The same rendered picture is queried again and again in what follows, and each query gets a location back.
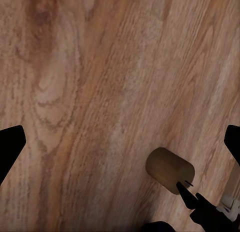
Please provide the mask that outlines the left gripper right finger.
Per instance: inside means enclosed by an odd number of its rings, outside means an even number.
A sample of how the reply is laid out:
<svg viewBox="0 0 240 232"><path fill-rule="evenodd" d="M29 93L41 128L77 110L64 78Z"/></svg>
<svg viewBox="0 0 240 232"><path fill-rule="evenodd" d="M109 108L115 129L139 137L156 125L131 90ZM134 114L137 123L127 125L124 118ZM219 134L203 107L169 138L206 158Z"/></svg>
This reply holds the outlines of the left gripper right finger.
<svg viewBox="0 0 240 232"><path fill-rule="evenodd" d="M240 127L228 125L225 132L224 144L232 152L235 160L240 165Z"/></svg>

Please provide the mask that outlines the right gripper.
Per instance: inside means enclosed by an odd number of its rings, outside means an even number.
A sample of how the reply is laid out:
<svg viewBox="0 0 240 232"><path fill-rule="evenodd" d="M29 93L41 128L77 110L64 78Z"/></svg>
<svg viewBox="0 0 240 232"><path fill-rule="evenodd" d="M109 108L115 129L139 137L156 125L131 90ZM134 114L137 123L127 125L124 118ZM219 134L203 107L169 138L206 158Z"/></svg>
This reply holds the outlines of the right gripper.
<svg viewBox="0 0 240 232"><path fill-rule="evenodd" d="M200 224L205 232L240 232L240 229L226 215L216 209L199 192L197 198L180 182L176 184L180 195L188 209L194 210L190 217Z"/></svg>

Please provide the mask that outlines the pillar candle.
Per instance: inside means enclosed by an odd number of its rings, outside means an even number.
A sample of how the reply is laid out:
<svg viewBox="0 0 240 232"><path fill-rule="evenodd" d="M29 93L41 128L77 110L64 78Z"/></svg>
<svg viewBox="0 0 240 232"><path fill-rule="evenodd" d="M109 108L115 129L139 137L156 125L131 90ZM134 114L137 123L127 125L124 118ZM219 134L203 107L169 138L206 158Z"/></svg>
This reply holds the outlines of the pillar candle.
<svg viewBox="0 0 240 232"><path fill-rule="evenodd" d="M167 190L180 195L176 184L180 182L188 189L195 177L195 168L187 160L174 154L172 151L159 147L146 160L146 172Z"/></svg>

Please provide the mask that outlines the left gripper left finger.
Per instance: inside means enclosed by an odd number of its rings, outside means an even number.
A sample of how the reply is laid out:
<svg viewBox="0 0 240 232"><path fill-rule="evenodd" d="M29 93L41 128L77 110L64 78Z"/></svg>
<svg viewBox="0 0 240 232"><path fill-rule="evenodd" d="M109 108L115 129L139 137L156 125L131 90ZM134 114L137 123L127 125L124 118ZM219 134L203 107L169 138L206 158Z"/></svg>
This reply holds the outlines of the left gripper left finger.
<svg viewBox="0 0 240 232"><path fill-rule="evenodd" d="M0 130L0 185L26 145L22 125Z"/></svg>

